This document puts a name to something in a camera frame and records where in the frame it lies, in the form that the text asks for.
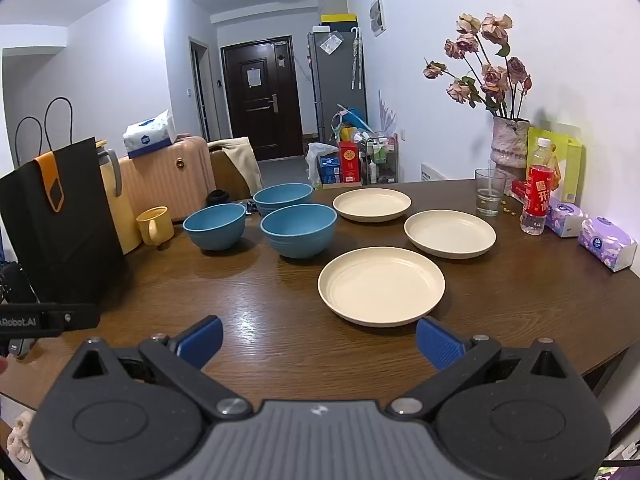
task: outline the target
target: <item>small bottle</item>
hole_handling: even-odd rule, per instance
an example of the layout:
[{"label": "small bottle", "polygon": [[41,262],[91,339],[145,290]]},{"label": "small bottle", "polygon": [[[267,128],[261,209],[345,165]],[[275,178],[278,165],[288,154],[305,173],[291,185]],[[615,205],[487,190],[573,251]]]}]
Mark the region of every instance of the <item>small bottle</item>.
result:
[{"label": "small bottle", "polygon": [[551,140],[539,137],[538,148],[533,153],[527,174],[524,208],[520,217],[520,228],[530,235],[539,235],[545,230],[546,210],[554,177],[554,170],[549,167],[551,163]]},{"label": "small bottle", "polygon": [[378,167],[373,160],[369,163],[369,182],[371,184],[378,182]]}]

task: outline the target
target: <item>floor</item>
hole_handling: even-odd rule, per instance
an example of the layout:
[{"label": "floor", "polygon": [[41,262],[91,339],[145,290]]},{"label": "floor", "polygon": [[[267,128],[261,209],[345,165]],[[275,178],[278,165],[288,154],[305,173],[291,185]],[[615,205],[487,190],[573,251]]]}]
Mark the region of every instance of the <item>floor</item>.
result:
[{"label": "floor", "polygon": [[262,172],[264,187],[286,184],[287,182],[309,183],[306,160],[302,156],[284,160],[262,160],[258,162]]}]

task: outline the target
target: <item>table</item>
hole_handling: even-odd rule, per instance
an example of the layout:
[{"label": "table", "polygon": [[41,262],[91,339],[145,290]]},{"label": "table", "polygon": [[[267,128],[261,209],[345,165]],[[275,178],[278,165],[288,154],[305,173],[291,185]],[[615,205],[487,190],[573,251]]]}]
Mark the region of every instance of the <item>table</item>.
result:
[{"label": "table", "polygon": [[[471,180],[389,186],[412,199],[408,214],[427,209],[475,211]],[[343,190],[322,190],[330,204]],[[508,207],[520,212],[508,199]],[[23,362],[10,362],[0,391],[37,407],[78,345],[100,335],[112,346],[134,346],[155,332],[175,335],[208,314],[225,326],[222,350],[204,371],[246,396],[262,399],[377,399],[386,404],[434,373],[415,348],[415,323],[373,329],[337,317],[317,289],[332,258],[367,246],[418,251],[404,234],[405,218],[357,224],[338,218],[335,238],[310,260],[285,260],[268,245],[257,214],[230,250],[203,254],[184,233],[164,250],[140,247],[129,272],[104,302],[96,329],[41,340]],[[497,242],[473,260],[432,257],[446,280],[432,314],[463,336],[484,333],[505,346],[556,339],[582,372],[597,368],[640,335],[640,279],[613,274],[575,238],[524,234],[518,216],[488,219]],[[381,276],[372,286],[394,286]]]}]

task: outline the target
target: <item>pink suitcase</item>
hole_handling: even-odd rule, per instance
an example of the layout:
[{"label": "pink suitcase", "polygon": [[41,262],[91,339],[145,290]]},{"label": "pink suitcase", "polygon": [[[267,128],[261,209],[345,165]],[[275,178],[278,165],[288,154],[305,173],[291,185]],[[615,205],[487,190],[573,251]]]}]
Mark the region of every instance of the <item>pink suitcase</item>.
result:
[{"label": "pink suitcase", "polygon": [[167,148],[136,158],[120,159],[122,187],[135,216],[167,206],[174,221],[183,220],[205,206],[216,189],[207,141],[183,137]]}]

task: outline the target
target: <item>refrigerator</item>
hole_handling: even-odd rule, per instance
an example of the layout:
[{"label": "refrigerator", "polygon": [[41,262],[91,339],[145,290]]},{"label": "refrigerator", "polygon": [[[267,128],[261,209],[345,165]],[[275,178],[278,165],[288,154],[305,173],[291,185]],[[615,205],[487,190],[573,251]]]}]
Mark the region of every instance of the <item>refrigerator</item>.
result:
[{"label": "refrigerator", "polygon": [[308,35],[318,140],[325,144],[336,143],[335,139],[332,140],[331,120],[340,111],[338,104],[345,108],[357,108],[361,117],[368,121],[364,68],[362,70],[362,88],[359,88],[359,80],[356,80],[356,84],[351,90],[355,32],[341,32],[340,34],[344,41],[331,54],[327,54],[319,46],[319,43],[326,39],[327,32],[312,32]]}]

